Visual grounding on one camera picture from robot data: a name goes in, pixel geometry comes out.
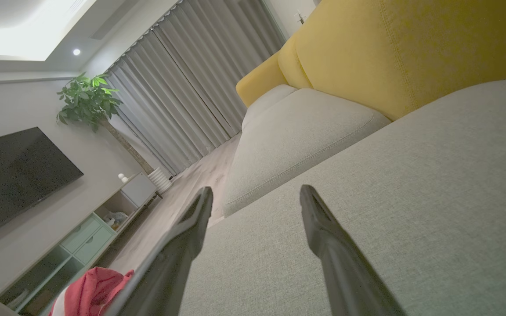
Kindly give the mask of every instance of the tv stand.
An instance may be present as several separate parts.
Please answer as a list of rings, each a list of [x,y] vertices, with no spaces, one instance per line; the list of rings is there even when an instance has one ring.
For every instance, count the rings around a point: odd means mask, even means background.
[[[47,316],[60,292],[93,268],[155,198],[161,196],[147,176],[131,176],[0,293],[0,315]],[[104,221],[109,212],[123,212],[128,218],[109,226]]]

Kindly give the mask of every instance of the small plant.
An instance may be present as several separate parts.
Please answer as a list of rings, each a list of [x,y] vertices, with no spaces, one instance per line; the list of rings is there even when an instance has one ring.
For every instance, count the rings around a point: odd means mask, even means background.
[[[89,79],[85,73],[70,80],[62,91],[58,92],[60,100],[66,105],[56,116],[56,122],[68,124],[69,122],[83,122],[91,126],[93,132],[99,130],[99,126],[105,127],[122,146],[134,157],[147,174],[153,172],[153,168],[144,158],[126,141],[126,139],[108,121],[113,115],[118,115],[118,106],[121,100],[112,97],[116,89],[105,88],[108,82],[106,74]]]

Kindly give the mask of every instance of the gray seat cushion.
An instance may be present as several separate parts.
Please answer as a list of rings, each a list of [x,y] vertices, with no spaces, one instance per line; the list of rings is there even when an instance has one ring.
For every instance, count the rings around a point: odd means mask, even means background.
[[[290,94],[243,130],[225,186],[224,216],[389,122],[375,110],[316,90]]]
[[[258,98],[255,102],[253,102],[253,104],[249,106],[249,108],[247,108],[247,113],[245,113],[245,117],[241,123],[241,129],[245,129],[245,126],[247,126],[247,124],[255,120],[255,118],[257,118],[261,113],[265,112],[267,108],[270,108],[297,90],[298,89],[294,88],[293,86],[281,84],[279,86],[275,86],[275,88],[272,88],[269,92],[263,94],[261,98]]]
[[[424,106],[210,228],[181,316],[330,314],[304,183],[408,315],[506,315],[506,81]]]

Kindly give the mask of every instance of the yellow fabric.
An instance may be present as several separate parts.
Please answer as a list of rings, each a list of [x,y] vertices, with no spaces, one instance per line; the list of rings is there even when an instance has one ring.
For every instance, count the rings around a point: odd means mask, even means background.
[[[456,90],[506,79],[506,0],[323,0],[278,62],[291,86],[395,120]]]
[[[302,69],[302,64],[298,60],[296,36],[289,38],[286,44],[281,48],[280,56],[278,57],[278,65],[290,86],[295,86],[298,89],[313,88],[306,73]]]
[[[288,84],[278,66],[278,54],[279,52],[265,60],[237,82],[235,90],[237,90],[237,94],[248,108],[255,100],[275,88],[275,86]]]

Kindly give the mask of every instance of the green drawer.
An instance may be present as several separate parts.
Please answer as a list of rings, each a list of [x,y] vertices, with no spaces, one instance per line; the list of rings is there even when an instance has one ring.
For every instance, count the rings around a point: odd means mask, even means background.
[[[99,250],[111,238],[112,233],[106,228],[101,227],[97,232],[87,240],[79,250],[74,254],[83,264],[88,264],[91,259],[99,252]]]
[[[75,228],[61,243],[72,254],[89,238],[94,232],[96,232],[101,225],[90,216]]]

